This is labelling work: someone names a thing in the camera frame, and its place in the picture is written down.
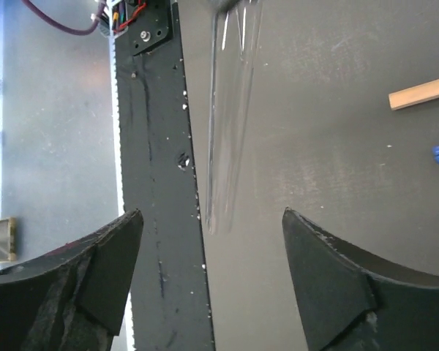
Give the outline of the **wooden stick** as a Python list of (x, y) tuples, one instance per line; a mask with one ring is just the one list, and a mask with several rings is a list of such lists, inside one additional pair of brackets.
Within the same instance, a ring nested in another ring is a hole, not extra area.
[(390, 93), (389, 106), (401, 110), (434, 99), (439, 99), (439, 79)]

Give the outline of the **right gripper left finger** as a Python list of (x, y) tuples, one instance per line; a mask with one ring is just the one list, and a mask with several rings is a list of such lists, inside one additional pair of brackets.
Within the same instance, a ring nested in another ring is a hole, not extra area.
[(110, 350), (143, 232), (139, 210), (0, 270), (0, 350)]

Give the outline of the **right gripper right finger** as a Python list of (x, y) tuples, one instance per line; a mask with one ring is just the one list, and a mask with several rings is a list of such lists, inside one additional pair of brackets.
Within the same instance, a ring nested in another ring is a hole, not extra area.
[(439, 276), (361, 249), (291, 208), (282, 231), (309, 350), (439, 350)]

